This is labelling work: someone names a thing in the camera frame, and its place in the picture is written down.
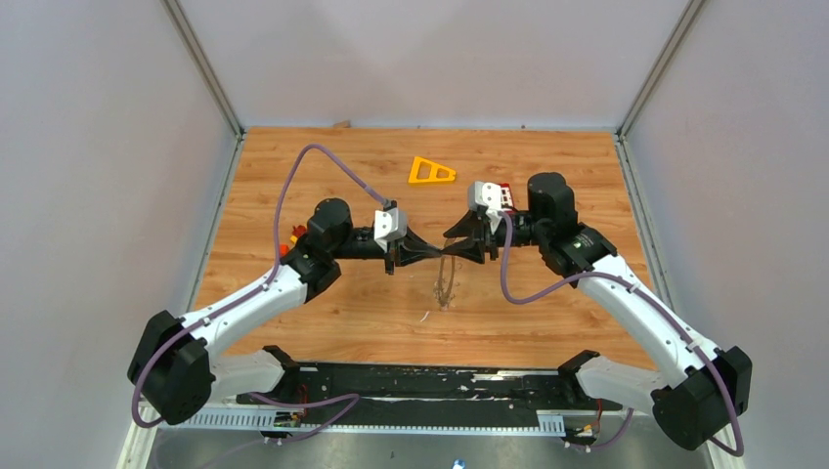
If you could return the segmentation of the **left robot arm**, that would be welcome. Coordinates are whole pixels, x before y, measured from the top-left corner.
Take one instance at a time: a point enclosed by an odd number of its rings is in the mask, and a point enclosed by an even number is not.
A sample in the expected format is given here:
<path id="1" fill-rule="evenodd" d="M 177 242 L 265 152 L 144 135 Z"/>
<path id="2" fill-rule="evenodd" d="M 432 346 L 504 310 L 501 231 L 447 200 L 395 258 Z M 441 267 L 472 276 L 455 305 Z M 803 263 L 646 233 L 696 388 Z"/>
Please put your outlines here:
<path id="1" fill-rule="evenodd" d="M 141 401 L 170 425 L 187 421 L 207 403 L 250 392 L 265 393 L 277 404 L 291 402 L 300 380 L 283 360 L 265 350 L 245 356 L 226 351 L 264 322 L 326 291 L 341 275 L 341 259 L 380 260 L 393 274 L 440 255 L 440 248 L 409 229 L 394 202 L 375 212 L 372 226 L 356 227 L 346 201 L 321 201 L 305 233 L 263 276 L 200 310 L 151 317 L 127 371 L 135 423 L 150 425 L 141 417 Z"/>

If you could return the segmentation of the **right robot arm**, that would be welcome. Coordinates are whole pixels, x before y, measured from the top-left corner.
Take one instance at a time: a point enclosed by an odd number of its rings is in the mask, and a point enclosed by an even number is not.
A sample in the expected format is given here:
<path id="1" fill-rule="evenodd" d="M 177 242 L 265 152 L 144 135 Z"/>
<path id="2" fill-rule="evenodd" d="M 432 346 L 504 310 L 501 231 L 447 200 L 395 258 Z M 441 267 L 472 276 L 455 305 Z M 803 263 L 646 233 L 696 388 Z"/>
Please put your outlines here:
<path id="1" fill-rule="evenodd" d="M 579 408 L 596 399 L 645 412 L 688 450 L 718 445 L 720 432 L 730 430 L 732 443 L 720 447 L 742 456 L 739 418 L 748 406 L 753 369 L 748 355 L 717 345 L 657 297 L 603 234 L 579 220 L 574 192 L 562 175 L 536 174 L 527 191 L 528 206 L 518 210 L 505 202 L 500 184 L 472 183 L 466 214 L 446 233 L 446 253 L 478 264 L 499 261 L 502 295 L 517 305 L 521 298 L 508 284 L 510 254 L 537 247 L 557 286 L 577 289 L 602 307 L 654 364 L 648 370 L 581 352 L 561 368 L 562 402 Z"/>

